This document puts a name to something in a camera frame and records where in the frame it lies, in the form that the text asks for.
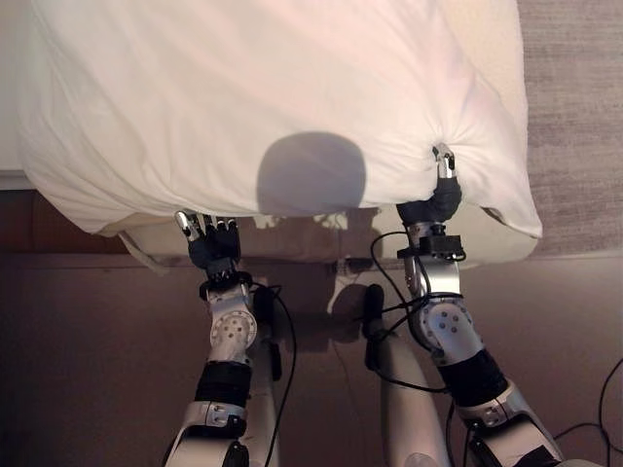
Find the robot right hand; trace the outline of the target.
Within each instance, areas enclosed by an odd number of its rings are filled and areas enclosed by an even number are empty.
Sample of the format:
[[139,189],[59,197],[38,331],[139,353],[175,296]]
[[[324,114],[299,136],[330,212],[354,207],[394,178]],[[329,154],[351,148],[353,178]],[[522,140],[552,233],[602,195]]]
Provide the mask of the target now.
[[458,210],[462,192],[457,178],[456,157],[444,143],[432,147],[437,166],[436,187],[427,200],[409,201],[396,205],[405,227],[418,223],[441,223],[450,220]]

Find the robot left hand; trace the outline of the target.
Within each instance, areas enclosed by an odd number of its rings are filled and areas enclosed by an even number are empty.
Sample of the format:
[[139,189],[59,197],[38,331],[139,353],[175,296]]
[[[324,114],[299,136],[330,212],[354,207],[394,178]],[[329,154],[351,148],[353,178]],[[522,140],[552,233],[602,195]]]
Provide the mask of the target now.
[[224,284],[236,276],[240,244],[234,218],[179,210],[174,220],[187,240],[191,262],[210,283]]

